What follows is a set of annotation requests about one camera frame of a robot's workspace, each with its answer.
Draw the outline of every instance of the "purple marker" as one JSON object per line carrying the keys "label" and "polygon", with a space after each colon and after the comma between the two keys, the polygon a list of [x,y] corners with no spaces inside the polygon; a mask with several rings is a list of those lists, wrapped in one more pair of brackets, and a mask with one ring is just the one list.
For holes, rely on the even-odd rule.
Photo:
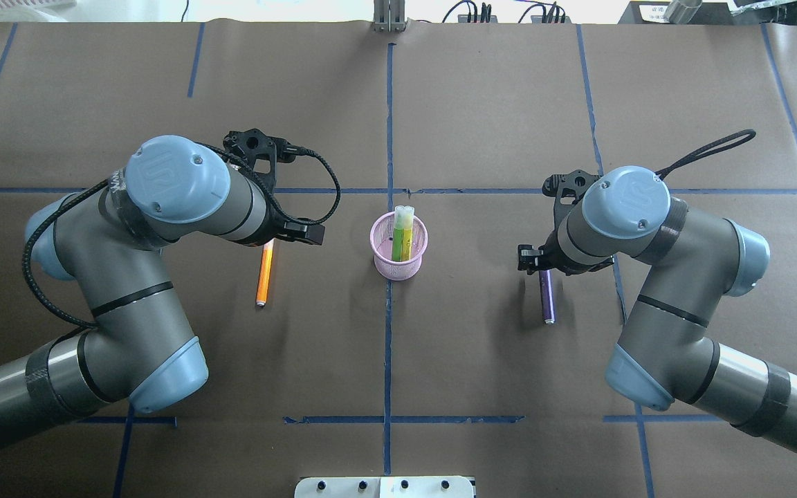
{"label": "purple marker", "polygon": [[556,303],[553,302],[553,277],[549,270],[540,271],[540,300],[543,302],[543,322],[552,325],[556,322]]}

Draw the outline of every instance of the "orange marker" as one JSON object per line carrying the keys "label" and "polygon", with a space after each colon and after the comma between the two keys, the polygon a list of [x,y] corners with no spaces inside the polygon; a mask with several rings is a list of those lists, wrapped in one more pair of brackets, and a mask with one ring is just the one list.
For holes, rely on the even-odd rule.
{"label": "orange marker", "polygon": [[263,245],[263,256],[260,258],[260,280],[257,281],[257,306],[266,306],[266,296],[269,296],[269,271],[273,267],[273,246],[275,239]]}

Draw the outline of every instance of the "blue plastic cover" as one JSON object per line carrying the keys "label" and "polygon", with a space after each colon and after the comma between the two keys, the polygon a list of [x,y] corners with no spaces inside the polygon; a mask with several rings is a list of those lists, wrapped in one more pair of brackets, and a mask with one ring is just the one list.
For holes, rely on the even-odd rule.
{"label": "blue plastic cover", "polygon": [[665,411],[675,400],[620,344],[614,344],[605,380],[617,393],[650,409]]}
{"label": "blue plastic cover", "polygon": [[618,167],[586,190],[583,217],[611,239],[638,239],[660,228],[670,211],[670,190],[654,172]]}
{"label": "blue plastic cover", "polygon": [[[63,205],[63,202],[70,195],[72,194],[64,195],[60,198],[60,201],[48,204],[29,217],[29,221],[26,222],[26,228],[23,230],[24,243],[29,240],[29,236],[33,235],[35,229]],[[54,223],[51,224],[50,227],[47,227],[47,229],[42,232],[42,236],[35,241],[32,260],[38,261],[39,264],[42,265],[42,269],[44,269],[45,273],[51,275],[51,277],[57,278],[57,280],[75,280],[75,277],[67,273],[64,266],[60,263],[60,259],[57,258],[57,251],[54,249]]]}
{"label": "blue plastic cover", "polygon": [[740,244],[740,265],[737,267],[737,278],[734,279],[731,289],[728,289],[725,294],[737,297],[743,296],[755,288],[755,283],[764,277],[764,272],[767,271],[768,263],[771,261],[771,246],[768,246],[768,241],[760,234],[741,227],[733,220],[728,221],[737,231],[737,242]]}
{"label": "blue plastic cover", "polygon": [[152,138],[125,167],[127,195],[146,215],[193,223],[217,211],[230,193],[230,170],[214,151],[189,138]]}
{"label": "blue plastic cover", "polygon": [[151,413],[195,393],[207,380],[202,346],[193,337],[141,382],[129,400],[140,413]]}

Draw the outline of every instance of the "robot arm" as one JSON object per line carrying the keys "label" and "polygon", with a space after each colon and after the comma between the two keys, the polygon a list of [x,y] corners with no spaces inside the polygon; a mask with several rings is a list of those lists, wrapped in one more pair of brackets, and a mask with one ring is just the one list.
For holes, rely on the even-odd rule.
{"label": "robot arm", "polygon": [[[607,366],[611,388],[655,410],[682,400],[797,453],[797,375],[704,337],[721,296],[763,276],[767,241],[674,199],[642,167],[557,176],[544,192],[557,228],[538,250],[519,246],[519,269],[579,274],[616,252],[651,265]],[[575,203],[559,207],[562,196]]]}
{"label": "robot arm", "polygon": [[[194,231],[245,246],[322,243],[318,221],[288,217],[272,196],[277,161],[317,154],[256,129],[230,132],[224,145],[252,169],[269,160],[270,173],[240,172],[206,146],[159,136],[42,233],[33,259],[78,282],[95,327],[0,366],[0,448],[126,397],[142,413],[163,409],[205,384],[208,366],[162,247]],[[36,212],[26,236],[75,195]]]}

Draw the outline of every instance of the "plastic cup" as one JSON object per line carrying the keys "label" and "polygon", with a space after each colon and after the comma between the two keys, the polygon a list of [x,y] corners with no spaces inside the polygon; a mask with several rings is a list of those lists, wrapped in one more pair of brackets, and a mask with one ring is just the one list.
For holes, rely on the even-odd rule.
{"label": "plastic cup", "polygon": [[371,227],[371,250],[374,251],[374,267],[389,280],[408,280],[414,276],[423,263],[429,235],[426,225],[420,218],[414,217],[414,241],[411,243],[411,259],[408,261],[392,261],[392,228],[393,214],[387,212]]}

